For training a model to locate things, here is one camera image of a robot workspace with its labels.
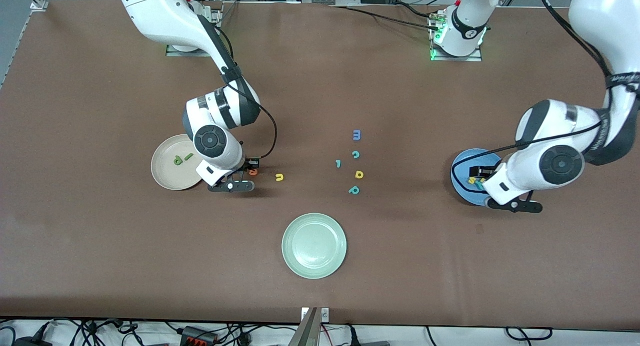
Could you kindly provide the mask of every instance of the plate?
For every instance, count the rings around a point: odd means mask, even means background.
[[[460,153],[457,157],[455,157],[455,160],[453,160],[453,164],[457,163],[458,161],[464,158],[472,157],[473,155],[478,155],[479,153],[483,153],[486,151],[487,150],[485,149],[478,149],[478,148],[465,150],[462,153]],[[464,187],[466,187],[467,189],[477,190],[478,188],[475,185],[467,183],[467,180],[469,179],[469,168],[472,166],[478,166],[478,165],[482,165],[482,166],[496,165],[498,164],[499,161],[500,161],[500,157],[494,153],[490,153],[489,155],[471,159],[455,167],[455,173],[456,173],[455,176],[457,177],[458,180],[460,180],[460,182],[462,182]],[[489,197],[489,194],[487,194],[486,191],[484,193],[470,193],[469,191],[466,191],[460,185],[458,185],[458,183],[454,180],[453,171],[451,172],[450,175],[451,175],[451,182],[453,183],[453,187],[455,188],[455,191],[457,191],[457,193],[460,196],[462,196],[464,200],[467,200],[468,202],[478,206],[485,205],[485,199]]]
[[[346,254],[343,228],[325,214],[313,212],[297,217],[282,237],[284,262],[303,278],[326,278],[338,270]]]
[[[170,137],[155,151],[151,158],[151,175],[158,185],[169,190],[183,190],[201,180],[196,167],[202,158],[186,134]]]

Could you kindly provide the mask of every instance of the floor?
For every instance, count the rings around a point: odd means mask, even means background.
[[[15,329],[18,338],[33,336],[46,320],[19,320],[3,323],[1,326],[11,326]],[[172,331],[166,324],[158,322],[135,321],[139,325],[136,329],[146,346],[180,345],[180,336]],[[217,330],[226,327],[225,324],[204,323],[171,323],[173,328],[192,326],[200,330]],[[350,329],[345,325],[326,326],[331,338],[320,336],[318,346],[340,346],[350,344],[352,341]],[[370,342],[387,341],[390,346],[526,346],[526,342],[510,339],[503,328],[452,328],[430,327],[433,343],[429,340],[427,330],[420,326],[360,326],[354,327],[361,344]],[[51,324],[45,332],[44,340],[54,345],[68,345],[77,327],[69,321],[57,321]],[[521,337],[519,331],[510,329],[514,337]],[[530,338],[544,337],[549,334],[547,330],[524,329]],[[276,346],[286,345],[293,336],[293,330],[260,328],[251,333],[251,346]],[[219,332],[223,337],[226,332]],[[98,336],[108,346],[138,346],[133,337],[127,337],[122,341],[122,334],[108,326],[100,329]],[[82,344],[82,337],[77,337],[76,345]],[[0,345],[10,345],[11,333],[0,333]],[[536,346],[637,346],[640,344],[638,332],[588,332],[575,330],[553,330],[553,335],[540,342],[533,342]]]

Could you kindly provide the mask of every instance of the light green plate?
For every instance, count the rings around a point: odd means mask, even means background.
[[[347,238],[338,221],[325,214],[298,216],[282,237],[288,268],[307,279],[321,279],[338,270],[347,254]]]

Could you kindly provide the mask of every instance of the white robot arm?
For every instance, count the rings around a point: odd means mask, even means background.
[[[196,14],[187,0],[122,0],[137,29],[146,37],[169,45],[194,46],[207,52],[220,70],[226,86],[189,100],[183,112],[185,131],[203,161],[196,169],[212,191],[251,191],[252,182],[221,180],[242,169],[245,155],[229,130],[253,123],[260,100],[242,76],[206,18]]]
[[[478,168],[488,171],[482,186],[489,207],[526,210],[520,195],[565,186],[580,176],[585,162],[608,164],[633,147],[640,107],[640,0],[572,0],[569,18],[576,33],[610,61],[603,107],[544,100],[527,110],[516,130],[518,151],[497,166]]]
[[[446,25],[434,43],[446,53],[467,56],[480,45],[499,0],[458,0],[444,9]]]

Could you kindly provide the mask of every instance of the brown table surface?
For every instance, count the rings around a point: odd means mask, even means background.
[[[279,139],[253,193],[215,194],[165,190],[149,168],[183,133],[185,101],[222,86],[213,62],[164,57],[119,0],[49,5],[0,91],[0,315],[296,322],[311,305],[333,323],[640,326],[640,149],[536,193],[538,215],[473,207],[451,186],[460,151],[512,143],[537,101],[601,105],[599,69],[544,9],[498,9],[483,62],[438,62],[423,29],[238,5],[224,27]],[[253,155],[273,130],[262,115],[233,132]],[[322,280],[282,259],[307,212],[349,243]]]

